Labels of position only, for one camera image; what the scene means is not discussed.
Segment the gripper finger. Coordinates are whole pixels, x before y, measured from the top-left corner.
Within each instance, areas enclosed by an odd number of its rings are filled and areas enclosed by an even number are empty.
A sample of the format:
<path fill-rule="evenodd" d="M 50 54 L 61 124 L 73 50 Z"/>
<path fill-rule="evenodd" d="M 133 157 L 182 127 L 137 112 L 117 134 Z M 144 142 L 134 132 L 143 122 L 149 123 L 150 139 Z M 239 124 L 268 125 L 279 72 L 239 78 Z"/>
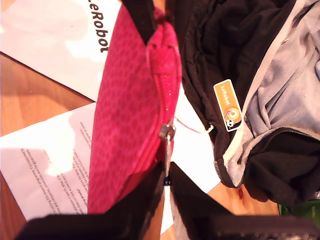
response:
<path fill-rule="evenodd" d="M 144 44 L 147 45 L 157 29 L 153 0 L 123 0 L 122 3 L 128 10 Z"/>
<path fill-rule="evenodd" d="M 177 240 L 227 240 L 215 227 L 232 213 L 204 193 L 176 163 L 170 165 L 170 203 Z"/>
<path fill-rule="evenodd" d="M 170 24 L 175 23 L 175 0 L 166 0 L 165 1 L 165 18 Z"/>
<path fill-rule="evenodd" d="M 106 240 L 142 240 L 164 190 L 164 163 L 158 163 L 138 186 L 105 213 Z"/>

